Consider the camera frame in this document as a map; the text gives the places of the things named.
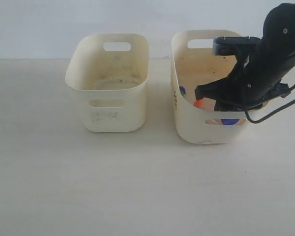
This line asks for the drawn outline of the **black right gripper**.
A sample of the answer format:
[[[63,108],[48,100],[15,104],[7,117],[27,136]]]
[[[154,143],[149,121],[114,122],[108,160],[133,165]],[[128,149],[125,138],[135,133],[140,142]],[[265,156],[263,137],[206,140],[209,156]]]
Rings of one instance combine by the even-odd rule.
[[[282,78],[292,68],[291,56],[254,51],[238,61],[228,76],[195,88],[196,100],[215,101],[215,111],[259,109],[262,104],[291,93]]]

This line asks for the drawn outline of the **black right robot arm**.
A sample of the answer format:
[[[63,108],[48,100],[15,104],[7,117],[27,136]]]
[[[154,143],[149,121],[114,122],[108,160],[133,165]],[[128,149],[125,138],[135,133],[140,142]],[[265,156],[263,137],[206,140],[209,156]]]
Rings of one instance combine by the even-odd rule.
[[[268,13],[262,38],[215,38],[213,55],[235,56],[236,63],[226,77],[198,85],[196,100],[213,99],[216,110],[236,111],[288,96],[292,88],[281,80],[295,67],[295,3],[282,3]]]

